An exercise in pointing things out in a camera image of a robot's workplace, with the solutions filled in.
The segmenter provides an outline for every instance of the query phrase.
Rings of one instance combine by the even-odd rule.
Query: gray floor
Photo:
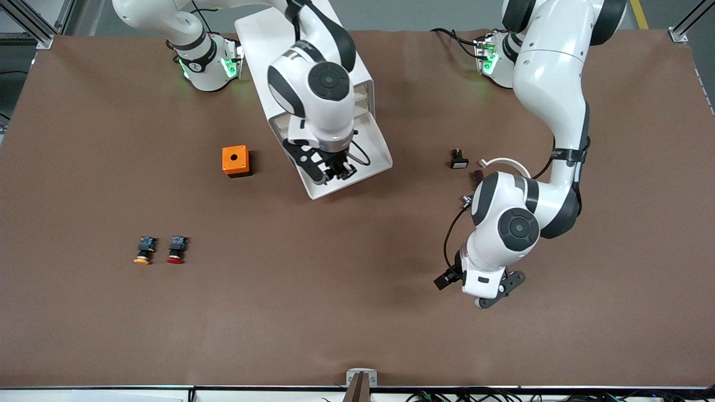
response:
[[[667,27],[687,14],[697,0],[641,0],[646,18],[653,28]],[[137,31],[119,20],[111,0],[83,0],[71,18],[69,34],[97,36],[150,35]],[[501,26],[501,0],[331,0],[343,25],[350,30],[427,31],[435,27],[460,31]],[[245,6],[238,9],[205,12],[211,29],[233,31],[236,19],[263,9]],[[185,7],[192,10],[191,4]],[[715,48],[707,35],[715,26],[715,12],[704,17],[693,29],[692,42],[696,62],[706,82],[715,92]],[[623,29],[636,29],[630,6]],[[0,72],[11,69],[27,71],[34,50],[30,46],[0,46]],[[0,75],[0,112],[11,115],[24,83],[23,74]]]

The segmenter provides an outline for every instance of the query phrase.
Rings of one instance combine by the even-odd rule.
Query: brown tabletop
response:
[[[395,165],[317,201],[251,81],[201,93],[159,37],[40,51],[0,147],[0,385],[712,384],[715,119],[690,48],[621,31],[589,52],[583,214],[477,310],[432,284],[473,191],[449,150],[537,172],[551,133],[443,35],[354,37]],[[222,173],[235,144],[254,176]]]

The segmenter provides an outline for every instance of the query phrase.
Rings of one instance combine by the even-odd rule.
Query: orange box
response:
[[[221,160],[224,173],[232,179],[253,174],[251,172],[251,154],[245,145],[225,147]]]

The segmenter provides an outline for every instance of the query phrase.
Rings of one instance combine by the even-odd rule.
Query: white robotic arm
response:
[[[610,7],[611,15],[600,19],[603,6]],[[625,0],[505,1],[505,26],[511,33],[501,34],[496,43],[509,46],[516,38],[522,45],[517,54],[507,49],[507,57],[503,47],[488,42],[484,48],[495,50],[486,52],[480,67],[492,79],[511,76],[497,83],[513,84],[519,101],[551,128],[556,144],[551,180],[504,172],[485,177],[470,208],[475,231],[454,266],[435,280],[440,289],[462,280],[462,291],[474,296],[478,307],[488,308],[525,280],[522,272],[509,272],[509,265],[525,257],[539,237],[551,239],[573,227],[581,211],[578,184],[588,149],[581,71],[594,27],[601,22],[615,31],[624,9]]]
[[[235,41],[206,32],[193,14],[180,11],[189,1],[112,3],[126,24],[168,38],[184,75],[197,89],[217,91],[237,76],[235,62],[242,50]],[[349,178],[356,169],[348,157],[366,165],[348,153],[355,133],[355,93],[348,74],[357,55],[352,37],[310,0],[197,0],[197,5],[212,8],[248,4],[275,7],[296,26],[297,34],[305,33],[267,72],[273,97],[293,115],[283,147],[316,183]]]

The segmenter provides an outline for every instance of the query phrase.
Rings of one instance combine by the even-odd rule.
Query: orange square block with hole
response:
[[[225,147],[222,155],[223,170],[228,177],[250,176],[251,154],[245,145],[235,147]]]

